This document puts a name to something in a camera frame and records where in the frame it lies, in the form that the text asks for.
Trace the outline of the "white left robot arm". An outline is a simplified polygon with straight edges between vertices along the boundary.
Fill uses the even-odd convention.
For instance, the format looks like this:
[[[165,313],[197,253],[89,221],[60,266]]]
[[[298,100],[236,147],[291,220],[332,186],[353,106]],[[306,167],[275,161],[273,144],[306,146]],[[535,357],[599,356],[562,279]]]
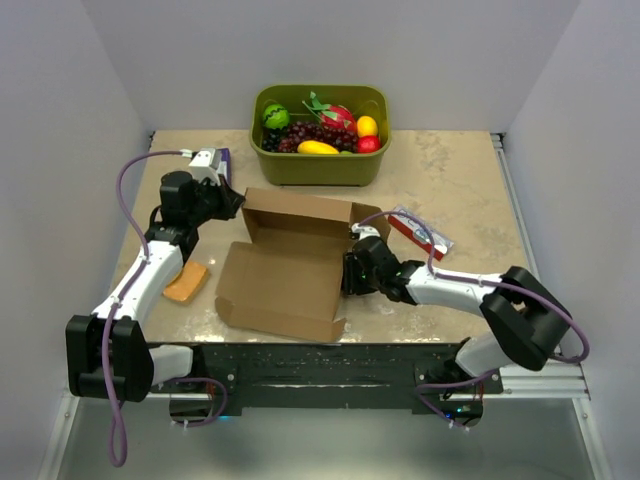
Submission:
[[[169,380],[185,392],[200,390],[207,368],[189,347],[147,344],[142,324],[165,288],[180,274],[199,240],[199,227],[230,220],[244,202],[222,175],[164,175],[160,203],[150,215],[138,257],[110,297],[89,315],[66,326],[71,392],[79,397],[115,397],[140,402]]]

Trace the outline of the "brown cardboard box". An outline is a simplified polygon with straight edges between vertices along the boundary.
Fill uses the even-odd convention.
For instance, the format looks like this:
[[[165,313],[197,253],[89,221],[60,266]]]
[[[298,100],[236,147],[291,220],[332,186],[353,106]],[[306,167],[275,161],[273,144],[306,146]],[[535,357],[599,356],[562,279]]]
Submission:
[[[229,327],[332,343],[344,331],[336,312],[351,227],[371,217],[382,237],[390,226],[379,207],[250,187],[242,216],[248,242],[230,245],[215,308]]]

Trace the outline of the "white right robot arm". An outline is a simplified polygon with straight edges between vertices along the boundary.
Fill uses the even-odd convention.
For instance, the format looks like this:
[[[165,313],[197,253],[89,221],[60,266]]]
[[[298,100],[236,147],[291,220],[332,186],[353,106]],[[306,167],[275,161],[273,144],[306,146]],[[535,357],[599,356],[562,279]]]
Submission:
[[[490,332],[464,340],[431,377],[459,393],[481,376],[510,364],[539,371],[570,327],[568,311],[526,269],[504,274],[467,274],[401,262],[379,236],[356,241],[343,256],[342,291],[379,292],[413,306],[435,305],[484,318]]]

